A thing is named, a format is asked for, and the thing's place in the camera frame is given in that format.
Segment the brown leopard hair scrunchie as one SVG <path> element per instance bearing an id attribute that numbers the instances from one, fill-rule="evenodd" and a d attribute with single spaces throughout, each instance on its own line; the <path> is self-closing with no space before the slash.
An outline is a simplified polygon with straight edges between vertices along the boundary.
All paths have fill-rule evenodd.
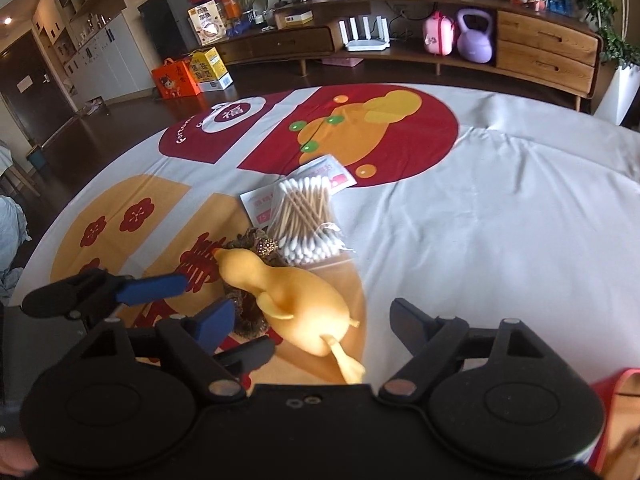
<path id="1" fill-rule="evenodd" d="M 263 266 L 284 266 L 285 262 L 278 252 L 277 242 L 266 231 L 250 228 L 243 235 L 224 244 L 224 249 L 246 249 L 262 262 Z M 260 285 L 257 277 L 258 264 L 251 263 L 242 267 L 243 284 L 248 289 L 222 281 L 224 294 L 235 306 L 234 332 L 245 339 L 264 336 L 270 329 L 269 322 L 259 309 L 256 295 Z"/>

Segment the yellow rubber duck toy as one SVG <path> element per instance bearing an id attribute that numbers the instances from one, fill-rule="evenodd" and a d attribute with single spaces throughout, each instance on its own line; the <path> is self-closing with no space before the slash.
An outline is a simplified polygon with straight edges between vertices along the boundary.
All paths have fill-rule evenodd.
<path id="1" fill-rule="evenodd" d="M 362 382 L 366 305 L 353 266 L 334 273 L 328 282 L 295 266 L 263 266 L 246 249 L 220 248 L 214 258 L 221 279 L 245 289 L 242 267 L 258 264 L 256 301 L 283 339 L 277 350 L 280 358 L 325 380 Z"/>

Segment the white pink wipes packet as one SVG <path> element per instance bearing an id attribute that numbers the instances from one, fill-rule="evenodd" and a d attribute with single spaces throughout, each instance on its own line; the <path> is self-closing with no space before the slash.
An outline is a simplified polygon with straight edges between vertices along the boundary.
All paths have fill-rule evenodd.
<path id="1" fill-rule="evenodd" d="M 301 191 L 307 188 L 327 188 L 329 194 L 333 195 L 354 186 L 356 179 L 333 155 L 323 155 L 306 162 L 288 176 L 240 195 L 241 203 L 254 228 L 270 225 L 273 196 L 280 197 L 282 194 L 280 184 L 294 186 Z"/>

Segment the cotton swabs plastic bag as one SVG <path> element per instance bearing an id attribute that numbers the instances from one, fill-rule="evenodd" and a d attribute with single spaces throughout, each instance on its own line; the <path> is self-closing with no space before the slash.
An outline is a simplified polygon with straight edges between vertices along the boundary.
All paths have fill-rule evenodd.
<path id="1" fill-rule="evenodd" d="M 350 252 L 327 188 L 301 191 L 280 184 L 280 191 L 280 197 L 272 199 L 267 233 L 283 260 L 291 266 L 312 266 Z"/>

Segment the printed white red tablecloth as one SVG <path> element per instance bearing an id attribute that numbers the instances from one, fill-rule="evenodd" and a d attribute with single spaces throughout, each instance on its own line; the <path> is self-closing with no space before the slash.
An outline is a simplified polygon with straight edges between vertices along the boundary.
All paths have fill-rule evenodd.
<path id="1" fill-rule="evenodd" d="M 381 385 L 407 361 L 388 309 L 489 327 L 520 318 L 588 382 L 639 364 L 639 136 L 516 96 L 345 84 L 222 102 L 102 170 L 37 246 L 12 304 L 81 270 L 186 275 L 122 311 L 132 326 L 222 293 L 213 252 L 250 222 L 245 192 L 322 154 L 355 184 L 333 208 L 347 246 L 322 278 L 360 321 L 345 350 Z"/>

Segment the orange gift box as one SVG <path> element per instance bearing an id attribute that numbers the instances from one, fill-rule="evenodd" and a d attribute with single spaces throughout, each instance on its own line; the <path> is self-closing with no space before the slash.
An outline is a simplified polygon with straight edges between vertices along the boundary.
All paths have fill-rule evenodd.
<path id="1" fill-rule="evenodd" d="M 151 77 L 164 100 L 190 98 L 201 93 L 185 60 L 166 58 L 161 66 L 151 70 Z"/>

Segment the red metal tin box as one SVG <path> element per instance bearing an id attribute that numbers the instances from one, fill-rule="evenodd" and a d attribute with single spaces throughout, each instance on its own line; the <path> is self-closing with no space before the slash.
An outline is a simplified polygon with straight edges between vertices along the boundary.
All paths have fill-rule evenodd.
<path id="1" fill-rule="evenodd" d="M 640 372 L 625 368 L 591 385 L 605 410 L 589 467 L 602 479 L 639 478 Z"/>

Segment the yellow cardboard box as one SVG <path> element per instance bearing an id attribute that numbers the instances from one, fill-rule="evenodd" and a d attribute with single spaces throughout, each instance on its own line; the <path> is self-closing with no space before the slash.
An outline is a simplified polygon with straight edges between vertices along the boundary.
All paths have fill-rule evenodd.
<path id="1" fill-rule="evenodd" d="M 216 48 L 193 53 L 189 70 L 201 92 L 224 91 L 233 84 L 228 68 Z"/>

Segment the snack box on console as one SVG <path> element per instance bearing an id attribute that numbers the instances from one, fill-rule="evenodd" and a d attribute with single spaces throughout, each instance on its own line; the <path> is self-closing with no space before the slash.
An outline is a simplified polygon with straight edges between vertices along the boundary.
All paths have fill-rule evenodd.
<path id="1" fill-rule="evenodd" d="M 188 15 L 200 46 L 207 46 L 226 36 L 227 27 L 213 1 L 194 6 L 188 11 Z"/>

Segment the black cabinet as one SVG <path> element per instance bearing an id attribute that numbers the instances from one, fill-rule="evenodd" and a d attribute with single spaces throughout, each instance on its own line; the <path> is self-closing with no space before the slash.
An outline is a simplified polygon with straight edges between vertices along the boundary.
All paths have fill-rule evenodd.
<path id="1" fill-rule="evenodd" d="M 138 6 L 144 29 L 162 61 L 183 58 L 200 45 L 189 18 L 191 8 L 190 0 L 148 0 Z"/>

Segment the green plant white pot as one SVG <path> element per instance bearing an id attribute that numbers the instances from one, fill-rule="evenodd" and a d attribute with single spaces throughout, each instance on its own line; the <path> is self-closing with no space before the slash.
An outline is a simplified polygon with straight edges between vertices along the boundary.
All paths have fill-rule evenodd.
<path id="1" fill-rule="evenodd" d="M 639 0 L 574 0 L 578 20 L 602 40 L 591 114 L 620 126 L 639 91 Z"/>

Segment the purple kettlebell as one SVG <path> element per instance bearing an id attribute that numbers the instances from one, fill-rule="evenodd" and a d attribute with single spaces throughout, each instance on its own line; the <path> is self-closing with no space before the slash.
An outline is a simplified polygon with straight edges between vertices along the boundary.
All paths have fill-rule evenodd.
<path id="1" fill-rule="evenodd" d="M 469 16 L 473 18 L 481 18 L 486 22 L 484 30 L 469 28 L 465 19 Z M 465 60 L 476 63 L 486 64 L 492 58 L 491 33 L 494 21 L 489 13 L 478 9 L 461 9 L 457 14 L 460 34 L 457 40 L 457 49 L 459 54 Z"/>

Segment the white wifi router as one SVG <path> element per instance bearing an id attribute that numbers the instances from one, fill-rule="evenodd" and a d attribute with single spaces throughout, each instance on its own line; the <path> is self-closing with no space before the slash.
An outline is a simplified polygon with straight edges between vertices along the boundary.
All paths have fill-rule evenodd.
<path id="1" fill-rule="evenodd" d="M 337 22 L 343 48 L 347 52 L 374 53 L 390 48 L 390 30 L 387 18 L 367 15 L 352 16 Z"/>

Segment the pink piggy toy case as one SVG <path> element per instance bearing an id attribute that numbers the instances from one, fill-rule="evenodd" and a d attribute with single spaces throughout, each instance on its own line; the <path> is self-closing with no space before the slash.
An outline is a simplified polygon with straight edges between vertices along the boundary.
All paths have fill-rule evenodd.
<path id="1" fill-rule="evenodd" d="M 434 11 L 423 24 L 423 42 L 427 53 L 448 56 L 454 50 L 456 25 L 451 18 Z"/>

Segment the wooden tv console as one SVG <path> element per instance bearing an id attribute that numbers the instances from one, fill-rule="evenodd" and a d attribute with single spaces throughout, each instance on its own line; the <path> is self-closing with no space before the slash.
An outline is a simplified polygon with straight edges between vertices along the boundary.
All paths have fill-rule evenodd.
<path id="1" fill-rule="evenodd" d="M 476 64 L 459 52 L 448 56 L 426 52 L 423 24 L 434 12 L 448 16 L 460 27 L 461 9 L 489 13 L 492 58 Z M 216 48 L 228 65 L 274 61 L 306 63 L 316 58 L 349 58 L 342 45 L 337 22 L 352 16 L 387 18 L 390 48 L 363 53 L 365 60 L 431 64 L 440 70 L 454 66 L 479 70 L 532 84 L 540 84 L 574 96 L 577 103 L 592 98 L 598 73 L 597 55 L 602 40 L 586 24 L 546 11 L 534 11 L 502 0 L 312 0 L 291 3 L 274 11 L 276 27 L 252 30 L 217 42 Z M 486 22 L 469 16 L 469 28 L 484 30 Z"/>

